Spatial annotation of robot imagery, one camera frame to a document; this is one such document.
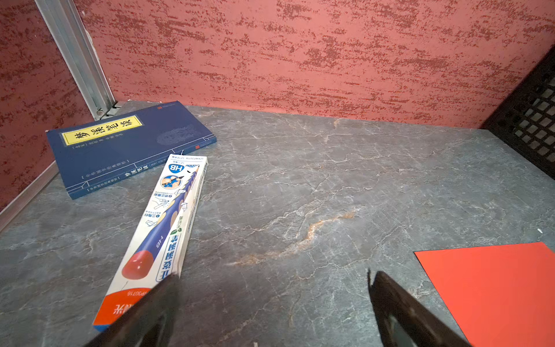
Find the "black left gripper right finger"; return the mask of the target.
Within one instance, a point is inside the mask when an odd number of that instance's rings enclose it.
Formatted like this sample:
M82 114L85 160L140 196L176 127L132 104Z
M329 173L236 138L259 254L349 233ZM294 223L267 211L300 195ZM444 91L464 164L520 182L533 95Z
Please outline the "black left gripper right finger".
M367 271L367 284L383 346L469 346L387 273Z

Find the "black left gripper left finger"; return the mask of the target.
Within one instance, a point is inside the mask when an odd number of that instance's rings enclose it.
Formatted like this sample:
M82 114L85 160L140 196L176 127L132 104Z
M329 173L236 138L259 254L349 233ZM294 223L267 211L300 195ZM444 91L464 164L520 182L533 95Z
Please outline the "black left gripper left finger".
M179 309L179 276L170 275L87 346L167 346Z

